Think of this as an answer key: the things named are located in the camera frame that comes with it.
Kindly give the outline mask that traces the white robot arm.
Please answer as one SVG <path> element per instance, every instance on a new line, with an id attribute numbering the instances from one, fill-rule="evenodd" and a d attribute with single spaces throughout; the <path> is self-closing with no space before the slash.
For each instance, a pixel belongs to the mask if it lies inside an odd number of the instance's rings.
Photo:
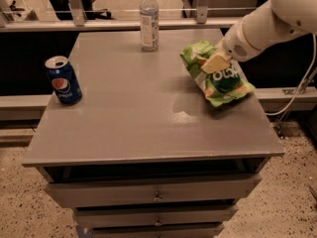
<path id="1" fill-rule="evenodd" d="M 235 23 L 202 65 L 207 73 L 247 61 L 279 43 L 317 33 L 317 0 L 267 0 Z"/>

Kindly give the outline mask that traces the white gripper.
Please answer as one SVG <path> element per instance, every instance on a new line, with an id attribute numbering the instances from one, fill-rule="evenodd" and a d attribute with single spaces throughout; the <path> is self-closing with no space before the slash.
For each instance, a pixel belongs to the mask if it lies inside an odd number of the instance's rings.
<path id="1" fill-rule="evenodd" d="M 201 69 L 207 74 L 228 68 L 231 64 L 230 60 L 247 61 L 261 53 L 248 42 L 244 33 L 243 20 L 234 24 L 216 47 L 218 52 L 201 66 Z"/>

